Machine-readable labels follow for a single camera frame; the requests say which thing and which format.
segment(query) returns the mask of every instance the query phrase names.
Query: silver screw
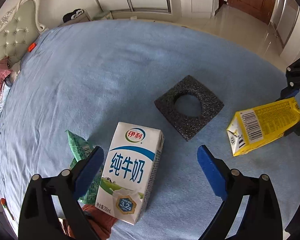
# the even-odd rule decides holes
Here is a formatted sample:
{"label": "silver screw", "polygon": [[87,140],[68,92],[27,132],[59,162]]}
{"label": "silver screw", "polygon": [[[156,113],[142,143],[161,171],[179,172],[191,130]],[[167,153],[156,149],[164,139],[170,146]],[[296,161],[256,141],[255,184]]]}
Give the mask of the silver screw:
{"label": "silver screw", "polygon": [[70,174],[70,171],[69,171],[69,170],[63,170],[63,171],[61,172],[61,175],[64,176],[64,177],[68,176],[69,174]]}
{"label": "silver screw", "polygon": [[33,180],[39,179],[39,175],[38,175],[38,174],[34,174],[34,175],[32,176],[32,179],[33,179]]}
{"label": "silver screw", "polygon": [[233,170],[231,170],[231,174],[234,176],[238,176],[240,174],[240,171],[233,169]]}
{"label": "silver screw", "polygon": [[261,178],[262,178],[263,180],[265,180],[265,181],[268,181],[268,180],[269,180],[269,176],[266,175],[266,174],[263,174],[263,175],[261,176]]}

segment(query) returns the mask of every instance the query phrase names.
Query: box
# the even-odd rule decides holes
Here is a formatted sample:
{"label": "box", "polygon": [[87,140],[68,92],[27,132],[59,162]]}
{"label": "box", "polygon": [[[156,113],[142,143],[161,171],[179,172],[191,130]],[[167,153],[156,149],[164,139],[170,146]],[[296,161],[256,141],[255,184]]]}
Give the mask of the box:
{"label": "box", "polygon": [[143,215],[158,168],[160,130],[119,122],[114,132],[95,206],[135,225]]}
{"label": "box", "polygon": [[227,128],[233,156],[248,153],[283,136],[300,121],[295,98],[236,112]]}

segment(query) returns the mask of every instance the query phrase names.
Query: blue gripper pad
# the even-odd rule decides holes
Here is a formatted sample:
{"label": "blue gripper pad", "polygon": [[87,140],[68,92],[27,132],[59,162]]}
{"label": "blue gripper pad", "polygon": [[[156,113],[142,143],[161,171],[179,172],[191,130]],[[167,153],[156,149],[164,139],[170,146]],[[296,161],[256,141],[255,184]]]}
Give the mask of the blue gripper pad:
{"label": "blue gripper pad", "polygon": [[223,201],[227,198],[226,180],[219,171],[212,153],[205,145],[201,145],[197,151],[198,163],[206,175],[210,186],[216,196],[221,197]]}
{"label": "blue gripper pad", "polygon": [[95,175],[97,174],[98,170],[100,169],[100,166],[103,163],[104,152],[101,147],[98,147],[96,151],[93,150],[91,154],[92,156],[90,160],[85,165],[84,169],[80,172],[79,176],[75,181],[75,191],[73,193],[73,198],[75,200],[78,200],[79,197],[82,197],[87,193]]}

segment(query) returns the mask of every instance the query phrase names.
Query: blue stripe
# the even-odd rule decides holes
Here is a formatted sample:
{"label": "blue stripe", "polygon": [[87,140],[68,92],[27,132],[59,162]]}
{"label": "blue stripe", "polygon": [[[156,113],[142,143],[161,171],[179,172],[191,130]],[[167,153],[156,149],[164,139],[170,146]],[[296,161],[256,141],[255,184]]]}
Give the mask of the blue stripe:
{"label": "blue stripe", "polygon": [[121,147],[114,148],[110,151],[115,151],[115,150],[130,150],[130,151],[138,152],[148,157],[151,161],[154,160],[154,155],[155,155],[153,152],[137,146],[121,146]]}

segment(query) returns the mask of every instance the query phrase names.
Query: yellow carton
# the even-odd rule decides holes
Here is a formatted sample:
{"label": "yellow carton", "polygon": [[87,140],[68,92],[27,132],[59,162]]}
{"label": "yellow carton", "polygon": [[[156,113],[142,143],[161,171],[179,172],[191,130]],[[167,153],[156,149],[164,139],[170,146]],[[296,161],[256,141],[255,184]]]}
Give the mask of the yellow carton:
{"label": "yellow carton", "polygon": [[227,128],[233,156],[248,153],[280,137],[300,121],[295,98],[236,112]]}

